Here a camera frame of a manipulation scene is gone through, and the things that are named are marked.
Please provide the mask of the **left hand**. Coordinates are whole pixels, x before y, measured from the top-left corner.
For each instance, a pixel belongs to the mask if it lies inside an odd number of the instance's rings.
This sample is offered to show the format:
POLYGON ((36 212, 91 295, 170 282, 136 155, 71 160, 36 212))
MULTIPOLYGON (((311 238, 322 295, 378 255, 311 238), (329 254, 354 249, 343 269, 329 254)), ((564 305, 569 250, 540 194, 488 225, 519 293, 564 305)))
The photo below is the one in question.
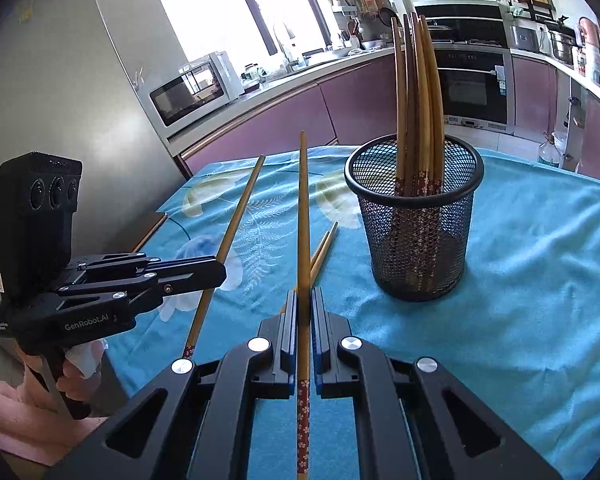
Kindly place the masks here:
MULTIPOLYGON (((62 366, 62 375, 56 382, 57 389, 65 393, 69 399, 77 401, 90 400, 102 380, 100 363, 107 348, 108 344, 105 339, 95 340, 83 345, 84 356, 90 354, 95 364, 94 373, 91 376, 84 375, 82 370, 76 367, 72 361, 65 359, 62 366)), ((23 383, 19 387, 23 402, 53 411, 52 396, 41 385, 38 378, 33 375, 33 373, 42 374, 42 358, 40 356, 28 356, 18 346, 15 346, 15 350, 24 365, 23 383)))

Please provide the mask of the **pink left sleeve forearm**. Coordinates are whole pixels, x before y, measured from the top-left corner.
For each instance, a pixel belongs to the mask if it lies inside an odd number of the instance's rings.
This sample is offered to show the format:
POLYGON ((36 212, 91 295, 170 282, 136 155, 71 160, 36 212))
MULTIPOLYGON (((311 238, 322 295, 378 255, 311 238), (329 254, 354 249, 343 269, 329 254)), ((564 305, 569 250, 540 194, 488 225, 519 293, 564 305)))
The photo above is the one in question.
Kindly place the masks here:
POLYGON ((106 420, 61 416, 48 392, 29 372, 16 388, 0 380, 1 451, 53 466, 106 420))

